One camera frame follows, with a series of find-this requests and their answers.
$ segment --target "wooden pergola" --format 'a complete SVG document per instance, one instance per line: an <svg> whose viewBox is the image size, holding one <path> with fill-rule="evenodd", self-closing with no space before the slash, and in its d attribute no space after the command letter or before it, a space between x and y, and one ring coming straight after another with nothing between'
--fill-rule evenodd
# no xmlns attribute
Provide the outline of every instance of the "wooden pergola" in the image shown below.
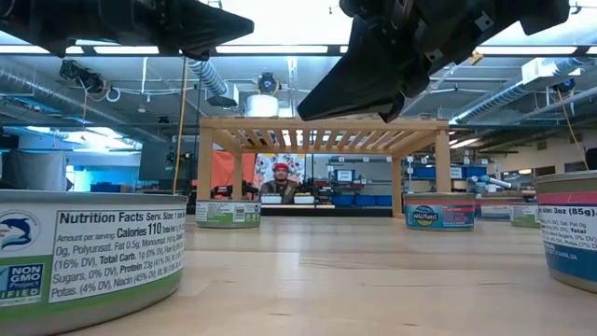
<svg viewBox="0 0 597 336"><path fill-rule="evenodd" d="M209 200L213 143L234 157L233 195L242 198L243 153L385 154L392 157L394 217L402 215L400 160L435 143L437 192L451 191L448 121L204 117L199 141L197 199Z"/></svg>

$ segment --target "red cap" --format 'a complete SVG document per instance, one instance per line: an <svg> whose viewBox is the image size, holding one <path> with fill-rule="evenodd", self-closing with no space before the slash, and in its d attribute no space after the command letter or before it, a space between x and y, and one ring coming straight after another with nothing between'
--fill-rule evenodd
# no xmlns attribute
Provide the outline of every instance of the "red cap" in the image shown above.
<svg viewBox="0 0 597 336"><path fill-rule="evenodd" d="M278 169L285 169L287 172L289 171L288 165L286 163L274 163L273 167L271 168L274 172Z"/></svg>

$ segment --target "nutrition facts label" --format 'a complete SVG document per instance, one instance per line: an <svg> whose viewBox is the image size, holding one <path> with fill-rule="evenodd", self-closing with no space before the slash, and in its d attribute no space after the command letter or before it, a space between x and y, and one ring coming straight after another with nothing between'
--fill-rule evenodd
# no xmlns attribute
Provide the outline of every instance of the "nutrition facts label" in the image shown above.
<svg viewBox="0 0 597 336"><path fill-rule="evenodd" d="M58 211L49 302L137 287L182 268L185 209Z"/></svg>
<svg viewBox="0 0 597 336"><path fill-rule="evenodd" d="M540 205L538 217L544 242L597 251L594 207Z"/></svg>

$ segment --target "man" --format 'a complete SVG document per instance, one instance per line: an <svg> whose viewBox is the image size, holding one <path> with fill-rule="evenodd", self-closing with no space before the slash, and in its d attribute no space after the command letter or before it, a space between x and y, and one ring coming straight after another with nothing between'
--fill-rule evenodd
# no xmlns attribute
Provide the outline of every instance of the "man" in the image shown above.
<svg viewBox="0 0 597 336"><path fill-rule="evenodd" d="M273 180L261 186L259 199L263 194L276 193L282 196L282 204L294 203L299 184L288 179L288 165L285 163L275 163L272 170Z"/></svg>

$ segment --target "wooden table surface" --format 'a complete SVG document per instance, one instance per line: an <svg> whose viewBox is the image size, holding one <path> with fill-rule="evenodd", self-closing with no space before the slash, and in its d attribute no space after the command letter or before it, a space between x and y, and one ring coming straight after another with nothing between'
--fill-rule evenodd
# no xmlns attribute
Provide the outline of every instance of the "wooden table surface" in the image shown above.
<svg viewBox="0 0 597 336"><path fill-rule="evenodd" d="M70 335L597 335L597 296L549 277L540 230L262 221L245 230L189 225L185 276L171 298Z"/></svg>

